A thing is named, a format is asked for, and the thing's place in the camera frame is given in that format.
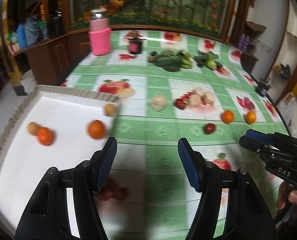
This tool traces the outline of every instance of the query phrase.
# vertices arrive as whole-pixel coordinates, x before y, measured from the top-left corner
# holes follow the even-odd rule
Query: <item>blue jug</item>
[[[25,30],[24,30],[24,24],[19,24],[16,30],[17,34],[17,41],[18,41],[18,46],[20,50],[26,49],[27,48],[27,42],[25,38]]]
[[[27,41],[27,47],[34,46],[38,43],[39,28],[38,21],[34,20],[33,17],[29,17],[25,22],[25,36]]]

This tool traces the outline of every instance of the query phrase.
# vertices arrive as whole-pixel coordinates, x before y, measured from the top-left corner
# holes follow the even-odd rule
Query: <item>fruit print tablecloth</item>
[[[179,33],[139,31],[143,53],[133,57],[127,51],[129,31],[114,31],[112,52],[104,56],[88,55],[67,77],[64,86],[119,94],[119,115],[111,136],[118,141],[111,177],[130,195],[124,202],[98,203],[98,210],[109,239],[185,238],[193,221],[200,194],[190,187],[177,153],[177,142],[186,137],[193,149],[221,168],[245,167],[257,183],[272,215],[281,180],[264,170],[258,155],[242,149],[239,138],[252,128],[264,133],[287,134],[279,115],[267,98],[255,91],[255,82],[242,69],[240,51],[227,45]],[[222,71],[198,68],[166,72],[147,62],[152,51],[166,48],[184,50],[192,56],[198,50],[219,55]],[[173,101],[201,87],[214,95],[214,104],[184,110]],[[165,109],[150,108],[150,99],[164,95]],[[248,125],[243,116],[253,109],[257,122]],[[235,120],[221,121],[224,110]],[[216,131],[205,135],[202,128],[212,122]],[[215,236],[223,233],[228,193],[223,190]]]

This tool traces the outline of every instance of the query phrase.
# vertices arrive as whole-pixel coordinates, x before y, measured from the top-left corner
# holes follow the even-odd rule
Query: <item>pink knitted bottle sleeve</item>
[[[100,56],[111,52],[111,32],[110,28],[98,32],[89,31],[90,49],[94,55]]]

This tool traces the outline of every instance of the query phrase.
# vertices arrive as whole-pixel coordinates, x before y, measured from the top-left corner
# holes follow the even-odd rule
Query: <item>pink bottle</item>
[[[111,29],[108,27],[109,20],[105,15],[107,9],[92,10],[90,21],[90,49],[96,56],[111,52]]]

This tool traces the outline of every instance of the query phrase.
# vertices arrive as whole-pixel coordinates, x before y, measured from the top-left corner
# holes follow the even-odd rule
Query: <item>glass pane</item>
[[[175,27],[220,37],[229,0],[70,0],[72,29],[89,26],[90,10],[105,6],[111,25]]]

